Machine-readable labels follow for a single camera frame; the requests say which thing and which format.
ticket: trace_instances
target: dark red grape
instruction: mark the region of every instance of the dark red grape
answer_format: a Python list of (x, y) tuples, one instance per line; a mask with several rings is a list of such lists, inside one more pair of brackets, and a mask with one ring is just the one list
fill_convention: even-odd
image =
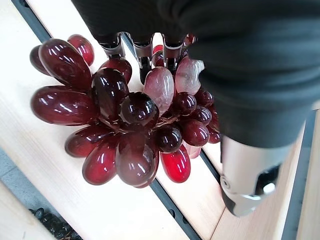
[(116, 174), (116, 148), (118, 137), (109, 136), (87, 156), (82, 166), (83, 178), (92, 185), (102, 185)]
[(209, 139), (209, 143), (211, 144), (216, 144), (220, 142), (220, 134), (213, 128), (206, 126), (206, 128), (209, 131), (210, 134), (210, 139)]
[(188, 116), (196, 109), (196, 107), (196, 98), (187, 92), (177, 93), (173, 100), (173, 110), (182, 116)]
[(84, 125), (98, 117), (93, 100), (68, 86), (45, 86), (31, 98), (33, 113), (50, 124)]
[(79, 34), (71, 35), (67, 41), (77, 49), (85, 62), (91, 66), (95, 60), (95, 52), (91, 43)]
[(115, 134), (111, 128), (106, 126), (87, 126), (72, 133), (65, 141), (64, 149), (73, 157), (85, 158), (105, 137)]
[(140, 132), (121, 136), (115, 155), (116, 172), (126, 184), (145, 186), (157, 170), (157, 151)]
[(119, 116), (122, 128), (137, 131), (153, 128), (159, 118), (159, 110), (152, 99), (142, 92), (130, 92), (120, 104)]
[(91, 88), (87, 63), (67, 41), (49, 39), (40, 47), (39, 58), (47, 72), (62, 84), (85, 91)]
[(188, 119), (182, 120), (178, 124), (181, 127), (182, 138), (187, 144), (201, 147), (209, 141), (209, 131), (203, 123)]
[(209, 107), (214, 104), (214, 96), (203, 87), (200, 87), (198, 92), (194, 95), (196, 103), (203, 107)]
[(207, 108), (203, 106), (196, 106), (195, 110), (189, 116), (181, 117), (180, 119), (194, 119), (203, 123), (206, 126), (211, 121), (212, 115)]
[(164, 67), (164, 46), (157, 45), (153, 48), (152, 63), (155, 67)]
[(218, 114), (216, 112), (215, 106), (212, 105), (212, 106), (208, 107), (208, 109), (212, 115), (212, 119), (209, 122), (208, 126), (212, 129), (214, 129), (216, 132), (220, 133), (219, 118), (218, 118)]
[(172, 124), (165, 124), (152, 133), (155, 145), (162, 153), (174, 153), (182, 143), (180, 130)]
[(35, 46), (31, 52), (30, 52), (30, 62), (32, 64), (32, 66), (37, 69), (40, 73), (43, 73), (45, 75), (50, 76), (50, 74), (47, 72), (47, 70), (45, 69), (45, 67), (42, 65), (40, 58), (39, 58), (39, 48), (41, 45), (39, 46)]
[(111, 68), (98, 70), (92, 78), (93, 94), (100, 107), (100, 120), (108, 122), (111, 127), (120, 126), (118, 107), (129, 93), (128, 85), (122, 74)]
[(127, 84), (129, 83), (132, 76), (132, 67), (124, 57), (109, 58), (104, 64), (101, 65), (100, 69), (101, 68), (118, 70), (124, 76)]
[(160, 153), (164, 172), (175, 183), (183, 183), (190, 176), (190, 158), (185, 146), (173, 153)]

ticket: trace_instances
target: light wood surface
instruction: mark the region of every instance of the light wood surface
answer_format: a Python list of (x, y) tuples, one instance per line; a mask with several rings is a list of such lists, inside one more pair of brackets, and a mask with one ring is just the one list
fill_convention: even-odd
[(31, 66), (29, 52), (40, 42), (9, 0), (0, 1), (0, 29), (0, 147), (26, 177), (85, 240), (187, 240), (149, 187), (135, 189), (117, 176), (103, 186), (84, 181), (84, 160), (64, 152), (76, 128), (47, 124), (31, 112), (35, 90), (57, 82)]
[(1, 240), (55, 239), (1, 181), (0, 216)]
[(297, 240), (320, 238), (320, 110), (316, 112)]
[(225, 209), (211, 240), (281, 239), (295, 180), (302, 139), (303, 131), (301, 131), (290, 155), (281, 167), (276, 192), (248, 216), (238, 218)]

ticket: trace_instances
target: wooden plank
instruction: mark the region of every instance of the wooden plank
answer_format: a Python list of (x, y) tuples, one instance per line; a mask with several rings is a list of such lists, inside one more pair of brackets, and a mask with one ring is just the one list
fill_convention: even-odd
[(302, 139), (303, 131), (301, 131), (290, 155), (280, 170), (276, 192), (248, 216), (238, 218), (225, 209), (211, 240), (281, 239), (295, 180)]
[(0, 216), (1, 240), (55, 239), (1, 181)]
[(214, 165), (215, 169), (218, 171), (219, 174), (222, 174), (222, 163), (220, 160), (221, 151), (220, 151), (220, 142), (211, 144), (207, 143), (202, 147), (205, 154), (208, 156), (212, 164)]
[(42, 122), (30, 109), (36, 89), (57, 84), (29, 62), (39, 40), (9, 0), (0, 1), (0, 26), (0, 145), (26, 177), (86, 240), (188, 239), (150, 188), (133, 188), (117, 176), (102, 186), (85, 182), (84, 160), (64, 151), (77, 128)]
[(297, 240), (316, 240), (320, 234), (320, 110), (316, 112), (310, 162)]

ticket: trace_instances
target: artificial grape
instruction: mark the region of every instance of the artificial grape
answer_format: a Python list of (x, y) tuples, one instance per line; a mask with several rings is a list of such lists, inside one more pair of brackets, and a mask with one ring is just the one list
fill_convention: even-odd
[(39, 48), (41, 45), (39, 46), (35, 46), (31, 52), (30, 52), (30, 62), (32, 64), (32, 66), (37, 69), (40, 73), (43, 73), (45, 75), (50, 76), (50, 74), (47, 72), (47, 70), (45, 69), (45, 67), (42, 65), (40, 58), (39, 58)]
[(148, 181), (145, 184), (140, 185), (140, 186), (136, 186), (137, 189), (143, 189), (143, 188), (149, 186), (155, 180), (156, 175), (157, 175), (157, 171), (158, 171), (158, 166), (159, 166), (159, 152), (156, 151), (156, 153), (155, 153), (155, 169), (154, 169), (153, 175), (148, 179)]
[(184, 145), (190, 159), (196, 159), (200, 155), (200, 152), (201, 152), (200, 146), (191, 146), (185, 141), (182, 141), (182, 144)]
[(181, 127), (182, 138), (187, 144), (201, 147), (209, 141), (209, 131), (203, 123), (188, 119), (180, 121), (178, 124)]
[(162, 153), (174, 153), (182, 143), (180, 130), (172, 124), (165, 124), (152, 133), (155, 145)]
[(45, 86), (31, 98), (33, 113), (50, 124), (78, 126), (95, 119), (99, 110), (83, 92), (68, 86)]
[(101, 65), (100, 69), (101, 68), (118, 70), (124, 76), (127, 84), (129, 83), (132, 76), (132, 67), (124, 57), (109, 58), (104, 64)]
[(116, 172), (126, 184), (145, 186), (157, 170), (157, 151), (140, 132), (121, 136), (115, 154)]
[(214, 96), (203, 87), (200, 87), (199, 91), (194, 95), (196, 103), (203, 107), (210, 107), (214, 104)]
[(157, 45), (153, 48), (152, 63), (155, 67), (164, 67), (164, 46)]
[(127, 131), (152, 129), (159, 118), (155, 102), (142, 92), (130, 92), (120, 104), (122, 128)]
[(91, 88), (87, 63), (67, 41), (49, 39), (40, 47), (39, 58), (47, 72), (62, 84), (85, 91)]
[(187, 92), (179, 92), (173, 100), (172, 110), (182, 116), (188, 116), (197, 107), (197, 101), (194, 96)]
[(111, 127), (118, 128), (118, 107), (129, 93), (124, 76), (118, 70), (101, 68), (93, 75), (92, 82), (94, 98), (100, 107), (100, 120), (106, 120)]
[(64, 144), (65, 151), (76, 158), (87, 157), (105, 137), (116, 133), (106, 126), (92, 125), (72, 133)]
[(174, 91), (174, 78), (167, 68), (158, 66), (146, 75), (143, 92), (155, 102), (160, 116), (169, 109)]
[(79, 34), (71, 35), (67, 41), (77, 49), (85, 62), (91, 66), (95, 60), (95, 52), (91, 43)]
[(195, 119), (206, 126), (211, 121), (212, 115), (207, 108), (203, 106), (196, 106), (195, 110), (189, 116), (182, 117), (181, 119)]
[(185, 182), (191, 171), (190, 158), (185, 146), (173, 153), (160, 153), (162, 166), (166, 175), (175, 183)]
[(214, 129), (216, 132), (220, 133), (219, 118), (218, 118), (218, 114), (216, 112), (215, 106), (214, 105), (209, 106), (208, 109), (212, 115), (212, 119), (209, 122), (208, 126)]
[(104, 138), (86, 157), (82, 167), (82, 175), (88, 183), (102, 185), (116, 175), (115, 158), (118, 140), (117, 136)]
[(191, 95), (195, 95), (201, 86), (198, 76), (203, 69), (205, 69), (203, 61), (193, 60), (185, 56), (176, 69), (176, 91), (178, 93), (188, 92)]
[(220, 134), (214, 128), (211, 128), (209, 126), (206, 126), (206, 128), (208, 129), (209, 134), (210, 134), (209, 143), (211, 143), (211, 144), (219, 143), (220, 142)]

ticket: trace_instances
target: grape cluster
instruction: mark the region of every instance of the grape cluster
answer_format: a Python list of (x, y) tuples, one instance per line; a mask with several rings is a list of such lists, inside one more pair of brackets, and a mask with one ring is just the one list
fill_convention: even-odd
[[(190, 41), (187, 36), (186, 47)], [(143, 92), (129, 92), (132, 67), (123, 57), (108, 59), (92, 75), (93, 47), (78, 34), (36, 46), (30, 61), (63, 84), (38, 89), (32, 111), (50, 124), (85, 126), (67, 138), (65, 151), (86, 158), (82, 175), (92, 185), (118, 175), (131, 186), (146, 187), (156, 176), (160, 156), (167, 176), (183, 183), (190, 175), (190, 158), (206, 143), (220, 141), (214, 98), (198, 79), (204, 64), (190, 59), (186, 48), (176, 72), (163, 67), (163, 47), (154, 48), (155, 67)]]

